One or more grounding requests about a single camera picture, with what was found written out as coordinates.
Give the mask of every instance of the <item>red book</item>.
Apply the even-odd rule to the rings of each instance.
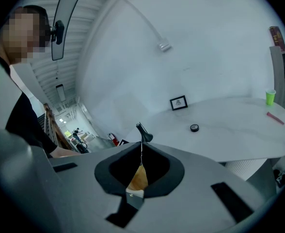
[[[279,27],[272,26],[269,28],[269,31],[273,37],[275,46],[280,46],[280,49],[282,51],[285,51],[285,42],[284,42],[284,39],[283,39],[282,33],[280,32]]]

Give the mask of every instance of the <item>ceiling light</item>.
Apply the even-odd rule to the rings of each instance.
[[[64,102],[66,100],[66,97],[65,97],[63,84],[57,85],[56,90],[57,90],[57,93],[59,94],[61,102]]]

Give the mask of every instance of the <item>picture frame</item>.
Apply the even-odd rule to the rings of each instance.
[[[188,106],[186,96],[184,95],[178,98],[171,99],[170,102],[173,111],[187,108]]]

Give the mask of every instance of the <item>wooden railing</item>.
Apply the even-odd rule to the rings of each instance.
[[[67,142],[62,131],[55,122],[52,110],[49,108],[47,104],[44,104],[44,109],[45,109],[45,124],[44,124],[45,133],[47,133],[47,127],[48,127],[49,137],[52,142],[54,142],[57,146],[63,149],[72,150],[71,145]]]

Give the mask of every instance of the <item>black slot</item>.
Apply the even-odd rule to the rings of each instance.
[[[57,172],[61,172],[61,171],[64,171],[64,170],[71,169],[73,167],[77,167],[77,164],[71,162],[71,163],[66,163],[66,164],[59,165],[59,166],[54,166],[53,169],[57,173]]]
[[[228,209],[236,223],[241,222],[253,213],[252,209],[226,183],[213,184],[211,188]]]
[[[121,228],[124,228],[137,212],[138,210],[135,207],[128,204],[125,198],[122,198],[118,212],[110,214],[106,220]]]

